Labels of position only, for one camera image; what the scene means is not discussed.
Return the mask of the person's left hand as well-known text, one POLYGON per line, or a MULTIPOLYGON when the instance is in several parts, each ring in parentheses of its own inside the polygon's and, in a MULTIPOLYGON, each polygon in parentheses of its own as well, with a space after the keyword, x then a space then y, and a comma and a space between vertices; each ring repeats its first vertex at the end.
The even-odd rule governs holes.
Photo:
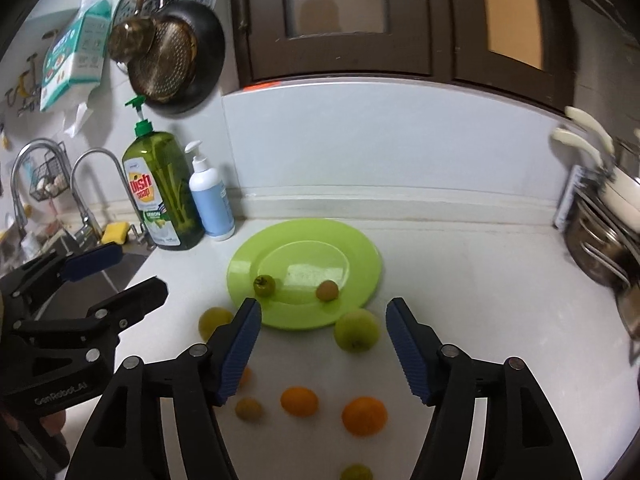
MULTIPOLYGON (((0 414, 4 422, 6 423, 6 426, 8 426, 11 430, 17 431, 20 429, 20 422, 9 412, 1 410, 0 414)), ((42 419, 40 419, 40 424, 52 437, 62 432, 65 423, 66 411, 60 411, 52 415, 44 416, 42 419)))

